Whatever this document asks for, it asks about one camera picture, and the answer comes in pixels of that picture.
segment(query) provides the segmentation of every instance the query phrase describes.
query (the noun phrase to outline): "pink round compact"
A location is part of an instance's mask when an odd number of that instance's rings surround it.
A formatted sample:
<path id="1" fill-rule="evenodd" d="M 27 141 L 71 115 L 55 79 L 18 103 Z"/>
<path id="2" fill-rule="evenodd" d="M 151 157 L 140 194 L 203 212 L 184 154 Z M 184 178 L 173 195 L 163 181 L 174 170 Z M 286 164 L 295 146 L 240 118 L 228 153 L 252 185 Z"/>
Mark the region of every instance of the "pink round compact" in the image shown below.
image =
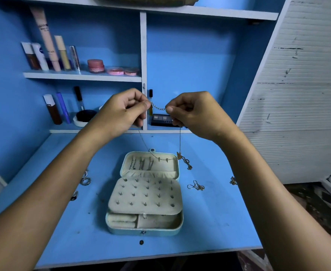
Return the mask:
<path id="1" fill-rule="evenodd" d="M 107 68 L 107 73 L 110 75 L 123 75 L 124 69 L 123 68 Z"/>
<path id="2" fill-rule="evenodd" d="M 138 71 L 139 71 L 139 68 L 126 68 L 124 70 L 124 74 L 128 75 L 128 76 L 136 76 Z"/>
<path id="3" fill-rule="evenodd" d="M 89 59 L 88 67 L 91 73 L 103 73 L 105 72 L 105 67 L 103 60 L 100 59 Z"/>

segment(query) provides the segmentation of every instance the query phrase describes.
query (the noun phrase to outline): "hand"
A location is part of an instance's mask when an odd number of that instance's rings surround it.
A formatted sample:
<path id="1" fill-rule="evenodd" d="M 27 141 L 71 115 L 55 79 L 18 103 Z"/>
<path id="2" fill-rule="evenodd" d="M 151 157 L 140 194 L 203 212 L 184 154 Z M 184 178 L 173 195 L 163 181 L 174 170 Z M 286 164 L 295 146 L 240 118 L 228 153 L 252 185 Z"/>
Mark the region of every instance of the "hand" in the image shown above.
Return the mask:
<path id="1" fill-rule="evenodd" d="M 197 136 L 214 142 L 238 129 L 207 91 L 182 93 L 165 110 L 173 118 L 173 125 L 186 126 Z"/>
<path id="2" fill-rule="evenodd" d="M 87 139 L 100 149 L 132 125 L 142 127 L 150 105 L 147 97 L 136 88 L 114 94 L 79 135 L 87 135 Z"/>

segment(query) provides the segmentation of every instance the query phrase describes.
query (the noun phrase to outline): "pink jar lid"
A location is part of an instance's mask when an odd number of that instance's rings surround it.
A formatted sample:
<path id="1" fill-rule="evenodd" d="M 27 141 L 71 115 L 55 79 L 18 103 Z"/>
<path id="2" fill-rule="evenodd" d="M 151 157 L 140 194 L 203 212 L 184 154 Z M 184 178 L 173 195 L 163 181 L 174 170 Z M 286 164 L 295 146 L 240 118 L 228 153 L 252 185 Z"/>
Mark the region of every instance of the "pink jar lid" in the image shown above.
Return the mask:
<path id="1" fill-rule="evenodd" d="M 91 68 L 101 68 L 104 67 L 103 60 L 100 59 L 89 59 L 88 66 Z"/>
<path id="2" fill-rule="evenodd" d="M 125 73 L 125 75 L 136 76 L 138 71 L 139 71 L 139 68 L 126 68 L 124 70 L 124 73 Z"/>
<path id="3" fill-rule="evenodd" d="M 107 73 L 110 75 L 123 75 L 124 69 L 123 68 L 107 68 Z"/>

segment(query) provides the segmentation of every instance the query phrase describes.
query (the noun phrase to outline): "jewelry box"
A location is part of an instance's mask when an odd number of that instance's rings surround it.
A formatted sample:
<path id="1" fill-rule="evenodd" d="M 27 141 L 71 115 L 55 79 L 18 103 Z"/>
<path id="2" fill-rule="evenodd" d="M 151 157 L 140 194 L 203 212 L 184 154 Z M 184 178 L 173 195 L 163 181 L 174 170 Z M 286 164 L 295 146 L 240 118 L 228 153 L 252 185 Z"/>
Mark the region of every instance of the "jewelry box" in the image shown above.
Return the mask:
<path id="1" fill-rule="evenodd" d="M 153 151 L 124 158 L 105 217 L 113 234 L 172 236 L 183 225 L 177 156 Z"/>

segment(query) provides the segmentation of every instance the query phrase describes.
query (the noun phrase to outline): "mint green jewelry box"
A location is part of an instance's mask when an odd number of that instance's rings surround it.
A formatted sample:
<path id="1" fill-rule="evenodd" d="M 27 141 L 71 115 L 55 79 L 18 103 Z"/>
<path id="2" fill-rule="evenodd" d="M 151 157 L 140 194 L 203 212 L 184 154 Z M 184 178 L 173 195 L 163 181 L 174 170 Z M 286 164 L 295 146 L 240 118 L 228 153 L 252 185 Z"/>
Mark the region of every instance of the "mint green jewelry box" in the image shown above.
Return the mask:
<path id="1" fill-rule="evenodd" d="M 172 236 L 183 225 L 177 156 L 132 151 L 123 161 L 105 216 L 117 235 Z"/>

